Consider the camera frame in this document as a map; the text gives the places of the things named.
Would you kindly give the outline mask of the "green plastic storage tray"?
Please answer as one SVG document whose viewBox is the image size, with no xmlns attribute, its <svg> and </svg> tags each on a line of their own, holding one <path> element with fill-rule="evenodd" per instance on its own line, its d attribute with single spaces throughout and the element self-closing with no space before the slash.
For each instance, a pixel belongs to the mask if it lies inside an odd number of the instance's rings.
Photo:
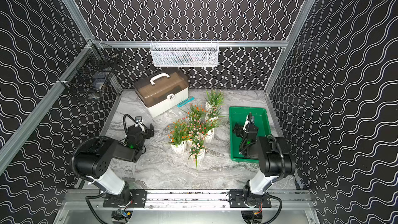
<svg viewBox="0 0 398 224">
<path fill-rule="evenodd" d="M 271 134 L 267 110 L 258 107 L 231 106 L 229 121 L 231 160 L 258 163 L 258 138 Z"/>
</svg>

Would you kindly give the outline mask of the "pink red flower plant pot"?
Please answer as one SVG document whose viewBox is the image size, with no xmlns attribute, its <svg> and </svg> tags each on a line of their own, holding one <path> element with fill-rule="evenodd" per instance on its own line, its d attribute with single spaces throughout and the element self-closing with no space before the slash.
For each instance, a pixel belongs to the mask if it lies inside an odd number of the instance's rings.
<svg viewBox="0 0 398 224">
<path fill-rule="evenodd" d="M 220 126 L 218 118 L 206 119 L 204 121 L 191 120 L 189 122 L 189 134 L 204 144 L 210 144 L 215 137 L 215 129 Z"/>
</svg>

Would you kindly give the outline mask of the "teal utility knife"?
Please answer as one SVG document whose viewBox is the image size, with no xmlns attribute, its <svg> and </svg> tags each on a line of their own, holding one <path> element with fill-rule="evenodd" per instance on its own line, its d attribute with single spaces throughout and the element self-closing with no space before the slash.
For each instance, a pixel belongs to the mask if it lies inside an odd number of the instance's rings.
<svg viewBox="0 0 398 224">
<path fill-rule="evenodd" d="M 182 102 L 177 104 L 177 107 L 183 107 L 184 105 L 187 105 L 188 103 L 192 102 L 195 98 L 193 96 L 188 97 L 187 99 L 183 100 Z"/>
</svg>

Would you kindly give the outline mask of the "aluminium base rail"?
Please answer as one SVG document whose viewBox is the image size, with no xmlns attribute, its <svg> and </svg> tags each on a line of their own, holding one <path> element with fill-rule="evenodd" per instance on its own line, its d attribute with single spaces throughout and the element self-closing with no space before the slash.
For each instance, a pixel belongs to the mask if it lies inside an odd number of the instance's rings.
<svg viewBox="0 0 398 224">
<path fill-rule="evenodd" d="M 133 203 L 126 209 L 142 211 L 270 211 L 310 210 L 311 196 L 305 190 L 270 190 L 277 200 L 265 199 L 260 207 L 243 200 L 241 190 L 133 190 Z"/>
</svg>

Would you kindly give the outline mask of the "orange flower potted plant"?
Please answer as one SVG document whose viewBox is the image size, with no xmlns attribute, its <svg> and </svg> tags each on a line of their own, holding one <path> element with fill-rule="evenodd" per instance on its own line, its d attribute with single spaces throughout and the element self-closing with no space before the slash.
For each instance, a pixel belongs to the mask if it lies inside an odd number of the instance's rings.
<svg viewBox="0 0 398 224">
<path fill-rule="evenodd" d="M 188 123 L 185 118 L 178 119 L 172 124 L 168 125 L 172 151 L 178 155 L 183 154 L 186 151 L 187 140 L 189 139 L 188 134 Z"/>
</svg>

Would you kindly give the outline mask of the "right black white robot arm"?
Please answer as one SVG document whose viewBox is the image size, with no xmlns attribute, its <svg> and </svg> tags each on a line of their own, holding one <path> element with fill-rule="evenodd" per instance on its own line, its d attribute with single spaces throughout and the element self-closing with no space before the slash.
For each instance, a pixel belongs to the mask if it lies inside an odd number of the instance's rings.
<svg viewBox="0 0 398 224">
<path fill-rule="evenodd" d="M 272 184 L 295 173 L 295 164 L 288 151 L 284 151 L 286 140 L 271 134 L 258 136 L 252 113 L 243 125 L 236 124 L 233 133 L 241 138 L 238 151 L 246 159 L 257 160 L 259 171 L 248 180 L 242 190 L 229 193 L 231 208 L 270 207 L 271 196 L 267 193 Z"/>
</svg>

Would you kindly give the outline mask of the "green grass potted plant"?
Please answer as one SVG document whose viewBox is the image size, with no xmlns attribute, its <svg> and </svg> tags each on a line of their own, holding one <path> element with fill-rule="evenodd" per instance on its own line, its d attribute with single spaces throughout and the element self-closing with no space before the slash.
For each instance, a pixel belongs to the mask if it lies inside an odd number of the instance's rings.
<svg viewBox="0 0 398 224">
<path fill-rule="evenodd" d="M 224 93 L 220 90 L 206 91 L 206 110 L 209 112 L 214 107 L 219 107 L 224 103 Z"/>
</svg>

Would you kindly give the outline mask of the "white box brown lid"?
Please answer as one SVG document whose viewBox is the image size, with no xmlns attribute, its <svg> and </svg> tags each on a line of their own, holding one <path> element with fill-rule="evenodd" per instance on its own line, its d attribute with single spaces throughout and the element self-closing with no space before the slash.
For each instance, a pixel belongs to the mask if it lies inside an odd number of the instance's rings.
<svg viewBox="0 0 398 224">
<path fill-rule="evenodd" d="M 134 89 L 154 118 L 188 98 L 189 80 L 182 71 L 171 67 L 136 81 Z"/>
</svg>

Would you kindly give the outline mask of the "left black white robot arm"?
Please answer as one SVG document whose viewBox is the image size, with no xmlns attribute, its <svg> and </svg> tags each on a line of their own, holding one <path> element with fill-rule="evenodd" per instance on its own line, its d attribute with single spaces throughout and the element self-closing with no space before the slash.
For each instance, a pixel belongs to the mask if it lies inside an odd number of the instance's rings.
<svg viewBox="0 0 398 224">
<path fill-rule="evenodd" d="M 139 123 L 125 130 L 125 143 L 107 136 L 94 136 L 76 148 L 70 161 L 77 177 L 94 184 L 105 195 L 105 207 L 126 207 L 134 202 L 128 182 L 110 168 L 111 160 L 136 163 L 146 152 L 145 140 L 154 136 L 152 124 L 146 127 Z"/>
</svg>

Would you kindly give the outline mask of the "red flower potted plant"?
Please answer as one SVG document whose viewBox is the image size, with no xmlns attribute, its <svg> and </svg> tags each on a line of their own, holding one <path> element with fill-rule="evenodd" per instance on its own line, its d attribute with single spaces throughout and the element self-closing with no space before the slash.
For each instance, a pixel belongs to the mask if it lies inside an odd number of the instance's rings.
<svg viewBox="0 0 398 224">
<path fill-rule="evenodd" d="M 202 105 L 189 104 L 186 114 L 189 123 L 200 123 L 206 115 L 206 110 Z"/>
</svg>

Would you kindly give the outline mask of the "pink flower potted plant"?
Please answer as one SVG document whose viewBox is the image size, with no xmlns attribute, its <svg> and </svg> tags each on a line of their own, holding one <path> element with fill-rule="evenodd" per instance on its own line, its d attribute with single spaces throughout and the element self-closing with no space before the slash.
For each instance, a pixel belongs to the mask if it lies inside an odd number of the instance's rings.
<svg viewBox="0 0 398 224">
<path fill-rule="evenodd" d="M 206 154 L 205 139 L 199 138 L 192 141 L 189 147 L 189 158 L 195 163 L 198 168 L 199 163 L 204 159 Z"/>
</svg>

